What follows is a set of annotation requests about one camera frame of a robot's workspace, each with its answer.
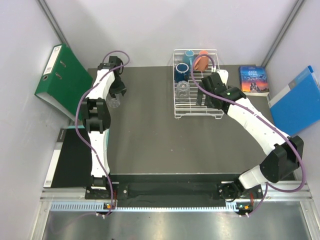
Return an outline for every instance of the metal floor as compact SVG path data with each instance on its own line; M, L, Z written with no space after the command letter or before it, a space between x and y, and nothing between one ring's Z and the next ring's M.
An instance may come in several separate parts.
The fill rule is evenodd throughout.
M80 212L50 212L54 231ZM44 240L309 240L299 202L264 202L250 218L234 212L114 212L85 216L60 234L46 226Z
M239 87L239 66L220 66ZM261 147L228 116L174 118L172 67L127 67L127 93L110 109L108 162L112 174L242 173L265 159ZM94 76L96 69L89 69ZM265 97L250 97L272 121Z

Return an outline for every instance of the black panel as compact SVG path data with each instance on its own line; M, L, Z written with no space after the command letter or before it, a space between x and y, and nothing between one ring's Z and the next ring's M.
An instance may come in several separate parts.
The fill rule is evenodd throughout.
M80 134L90 143L90 138L84 128ZM90 148L78 137L76 130L67 129L52 180L52 188L71 188L90 186L92 156Z

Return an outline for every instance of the cup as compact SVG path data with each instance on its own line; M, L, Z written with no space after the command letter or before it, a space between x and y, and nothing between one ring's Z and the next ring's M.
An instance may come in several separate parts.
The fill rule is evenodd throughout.
M187 81L180 81L175 89L177 102L188 102L190 98L190 85Z
M199 55L201 54L209 54L209 53L205 50L202 50L199 52ZM208 65L209 65L209 58L207 56L199 57L194 63L194 70L204 72L205 70L207 70Z
M181 81L188 81L190 68L185 63L179 63L174 68L174 80L179 83Z
M194 63L194 60L196 59L195 53L192 50L187 50L184 52L182 62L184 64L187 64L189 66L189 69L191 69L192 64Z

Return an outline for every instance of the dish rack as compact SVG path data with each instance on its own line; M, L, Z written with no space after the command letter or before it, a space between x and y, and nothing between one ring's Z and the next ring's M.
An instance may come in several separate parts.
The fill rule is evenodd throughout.
M192 50L194 54L198 55L200 51L205 50L212 56L216 69L220 69L217 50L215 49L175 49L173 51L173 103L174 103L174 118L180 119L182 116L212 116L215 119L221 119L224 112L219 109L209 108L204 105L206 95L202 96L202 106L196 104L198 96L198 87L194 84L189 76L188 83L190 85L190 97L188 101L179 102L176 99L177 83L175 82L175 67L177 64L182 63L185 51ZM203 73L194 71L193 75L197 83L201 82L201 78L211 74L212 62L209 60L208 69Z

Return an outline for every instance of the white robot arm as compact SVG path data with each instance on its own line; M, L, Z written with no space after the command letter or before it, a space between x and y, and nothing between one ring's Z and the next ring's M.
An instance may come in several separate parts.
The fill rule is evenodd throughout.
M85 129L88 131L92 150L92 169L91 169L91 188L106 189L106 173L110 173L107 158L107 147L109 138L109 129L111 125L111 116L106 104L107 95L115 98L116 94L124 95L127 91L120 78L120 70L109 72L110 69L120 66L123 62L116 56L110 56L108 63L101 63L98 67L96 80L93 85L99 83L81 103L81 115ZM98 155L105 171L97 161Z
M200 85L206 91L232 100L237 104L249 108L253 112L253 114L251 114L237 105L232 105L208 95L205 96L205 105L207 105L207 107L222 109L225 114L236 120L259 143L267 156L261 164L242 173L234 180L240 195L266 182L277 183L300 166L298 159L287 142L256 118L256 116L259 116L273 126L273 124L251 104L250 100L239 88L227 88L218 72L213 72L210 76L202 78ZM201 105L202 92L200 92L200 90L198 91L198 100L197 103ZM299 136L290 137L279 129L277 130L288 138L299 155L302 156L304 146L302 139Z

